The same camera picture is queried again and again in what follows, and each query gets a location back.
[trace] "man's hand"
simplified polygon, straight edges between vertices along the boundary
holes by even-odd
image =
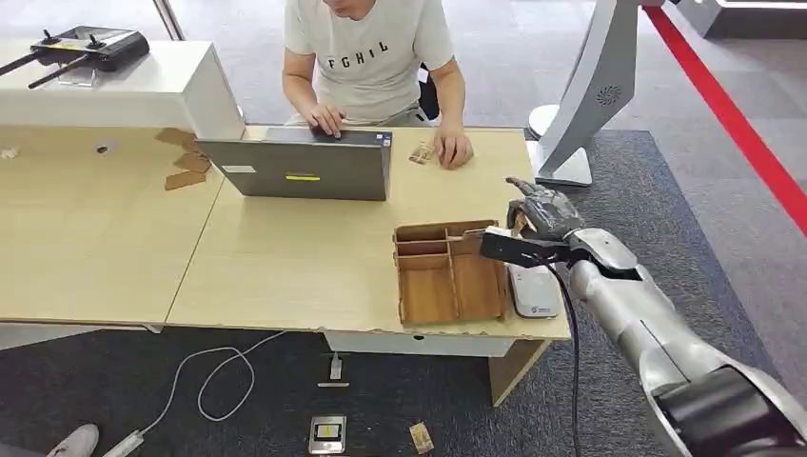
[[[434,135],[434,150],[444,169],[457,169],[474,156],[471,140],[459,124],[440,124]]]
[[[347,114],[329,103],[319,103],[314,108],[302,113],[311,127],[319,127],[328,135],[342,136],[342,120]]]

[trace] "speaker grille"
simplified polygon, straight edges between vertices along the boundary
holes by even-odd
[[[606,86],[597,92],[597,102],[604,107],[610,107],[619,102],[622,97],[622,88],[619,86]]]

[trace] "white sneaker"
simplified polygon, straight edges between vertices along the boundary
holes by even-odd
[[[89,457],[97,444],[98,427],[87,424],[73,431],[48,457]]]

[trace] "yellow sticker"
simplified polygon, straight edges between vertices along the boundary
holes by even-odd
[[[287,179],[289,181],[320,181],[321,180],[321,178],[319,176],[311,176],[311,175],[300,176],[300,175],[295,175],[295,174],[287,174],[285,176],[285,179]]]
[[[317,438],[338,438],[339,437],[339,426],[324,426],[319,425],[317,426]]]

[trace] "white cable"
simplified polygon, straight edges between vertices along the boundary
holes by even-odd
[[[171,407],[171,403],[173,403],[173,401],[174,401],[174,393],[176,392],[177,382],[179,381],[179,373],[180,373],[180,371],[182,371],[182,367],[185,365],[185,363],[188,360],[190,360],[190,359],[192,359],[192,358],[194,358],[194,357],[196,357],[198,355],[210,354],[212,352],[220,352],[220,351],[223,351],[223,350],[228,350],[228,351],[235,352],[235,355],[233,355],[232,357],[226,359],[224,362],[219,364],[218,367],[216,367],[214,370],[212,370],[210,372],[210,374],[205,379],[205,383],[202,384],[202,388],[199,389],[199,395],[196,396],[196,407],[199,409],[199,413],[202,414],[202,416],[204,416],[206,419],[208,419],[210,421],[222,422],[225,419],[227,419],[228,417],[235,414],[235,411],[237,411],[238,408],[240,408],[241,405],[243,405],[244,402],[246,402],[246,398],[249,397],[249,393],[252,392],[252,388],[255,387],[255,369],[252,367],[252,364],[249,362],[249,360],[247,360],[246,355],[249,354],[250,352],[252,352],[253,350],[255,350],[256,348],[258,348],[263,343],[266,343],[267,341],[274,340],[275,338],[277,338],[277,337],[279,337],[281,335],[284,335],[284,334],[286,334],[285,331],[280,331],[280,332],[275,333],[275,334],[273,334],[271,336],[268,336],[268,337],[264,338],[263,340],[259,341],[258,343],[255,343],[254,345],[252,345],[251,348],[245,350],[244,352],[241,352],[237,348],[223,347],[223,348],[213,348],[213,349],[200,350],[199,352],[194,352],[194,353],[188,355],[188,357],[186,357],[179,364],[179,367],[177,367],[176,373],[174,373],[174,383],[173,383],[173,385],[171,385],[171,393],[168,396],[168,402],[166,403],[166,407],[163,409],[163,412],[160,413],[160,415],[157,417],[157,419],[154,422],[151,423],[150,426],[144,428],[143,431],[141,431],[139,433],[140,436],[145,435],[149,430],[156,427],[157,424],[159,424],[160,421],[162,421],[163,418],[166,416],[166,414],[168,413],[168,409]],[[207,414],[205,412],[205,409],[202,407],[202,394],[205,393],[205,388],[207,388],[207,384],[210,382],[210,380],[213,378],[213,376],[216,373],[218,373],[219,370],[222,369],[226,364],[228,364],[228,363],[230,363],[233,360],[238,359],[238,358],[243,360],[244,363],[246,364],[246,367],[249,368],[249,376],[251,377],[251,380],[249,381],[249,388],[244,393],[244,396],[241,398],[241,401],[238,402],[238,405],[236,405],[229,413],[227,413],[227,414],[225,414],[224,416],[221,416],[221,417],[213,417],[213,416]]]

